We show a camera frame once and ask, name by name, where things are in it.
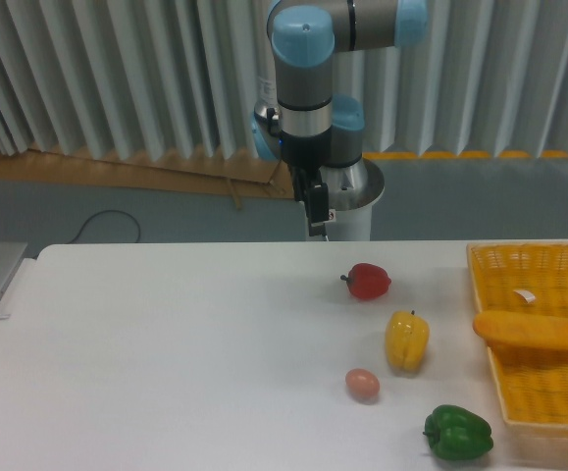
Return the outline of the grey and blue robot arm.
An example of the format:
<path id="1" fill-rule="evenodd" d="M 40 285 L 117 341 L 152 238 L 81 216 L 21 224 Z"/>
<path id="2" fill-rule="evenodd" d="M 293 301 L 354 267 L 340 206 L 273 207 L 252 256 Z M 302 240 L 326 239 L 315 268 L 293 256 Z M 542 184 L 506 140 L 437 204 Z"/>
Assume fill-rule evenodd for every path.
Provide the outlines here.
<path id="1" fill-rule="evenodd" d="M 273 94 L 255 106 L 262 157 L 286 164 L 309 240 L 367 241 L 382 171 L 363 157 L 362 104 L 334 91 L 338 53 L 410 46 L 426 34 L 424 1 L 275 1 L 265 22 Z"/>

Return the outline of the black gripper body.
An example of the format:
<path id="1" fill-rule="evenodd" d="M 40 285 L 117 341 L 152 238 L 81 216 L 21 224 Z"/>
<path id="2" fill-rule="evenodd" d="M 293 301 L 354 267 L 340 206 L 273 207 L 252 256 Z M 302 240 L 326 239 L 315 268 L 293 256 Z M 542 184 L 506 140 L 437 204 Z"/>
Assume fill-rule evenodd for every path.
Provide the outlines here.
<path id="1" fill-rule="evenodd" d="M 294 198 L 306 202 L 312 183 L 321 181 L 320 168 L 332 151 L 332 133 L 324 131 L 312 136 L 281 132 L 281 157 L 288 165 Z"/>

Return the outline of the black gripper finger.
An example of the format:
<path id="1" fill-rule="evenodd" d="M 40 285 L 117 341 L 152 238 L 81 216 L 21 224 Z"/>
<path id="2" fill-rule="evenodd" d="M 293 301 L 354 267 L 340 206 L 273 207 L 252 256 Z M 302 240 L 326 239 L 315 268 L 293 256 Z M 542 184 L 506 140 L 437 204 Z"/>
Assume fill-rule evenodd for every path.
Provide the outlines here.
<path id="1" fill-rule="evenodd" d="M 329 191 L 325 183 L 311 182 L 306 192 L 308 235 L 324 236 L 329 220 Z"/>

